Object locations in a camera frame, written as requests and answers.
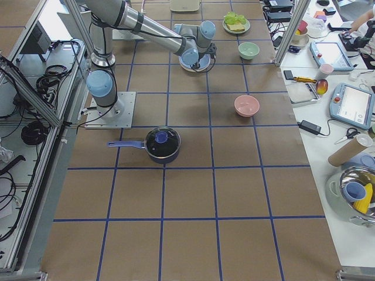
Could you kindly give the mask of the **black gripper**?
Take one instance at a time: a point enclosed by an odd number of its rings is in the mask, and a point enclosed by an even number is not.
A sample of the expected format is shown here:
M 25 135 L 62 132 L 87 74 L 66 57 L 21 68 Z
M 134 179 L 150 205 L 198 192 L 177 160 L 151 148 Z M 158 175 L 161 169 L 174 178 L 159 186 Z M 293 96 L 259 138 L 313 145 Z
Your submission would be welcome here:
M 211 43 L 208 47 L 208 49 L 205 51 L 205 53 L 203 55 L 200 56 L 200 59 L 205 55 L 205 54 L 209 54 L 210 55 L 210 58 L 211 60 L 215 60 L 216 59 L 216 51 L 217 51 L 217 47 L 214 43 Z M 199 67 L 199 61 L 195 63 L 195 68 L 198 68 Z

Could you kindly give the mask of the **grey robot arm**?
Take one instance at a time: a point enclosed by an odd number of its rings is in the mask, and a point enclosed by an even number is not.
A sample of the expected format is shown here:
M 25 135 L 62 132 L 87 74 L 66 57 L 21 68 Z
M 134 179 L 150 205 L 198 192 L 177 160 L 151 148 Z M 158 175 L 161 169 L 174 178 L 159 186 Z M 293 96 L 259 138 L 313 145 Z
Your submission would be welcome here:
M 210 71 L 216 63 L 212 42 L 216 26 L 209 20 L 200 25 L 175 24 L 170 30 L 133 9 L 129 1 L 86 1 L 86 5 L 94 23 L 155 42 L 179 56 L 180 63 L 193 72 Z

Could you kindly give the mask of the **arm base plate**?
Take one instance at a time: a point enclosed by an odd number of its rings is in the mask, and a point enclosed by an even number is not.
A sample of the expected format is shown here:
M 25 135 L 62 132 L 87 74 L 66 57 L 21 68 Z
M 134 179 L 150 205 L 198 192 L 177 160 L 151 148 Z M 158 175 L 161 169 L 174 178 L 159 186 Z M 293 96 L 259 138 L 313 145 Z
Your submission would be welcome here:
M 118 99 L 115 105 L 107 112 L 108 108 L 98 107 L 94 98 L 91 99 L 90 106 L 96 107 L 87 114 L 86 129 L 130 129 L 134 116 L 136 101 L 135 91 L 118 92 Z
M 136 40 L 145 40 L 143 37 L 139 35 L 135 35 L 131 33 L 129 30 L 112 30 L 112 39 L 114 41 L 136 41 Z

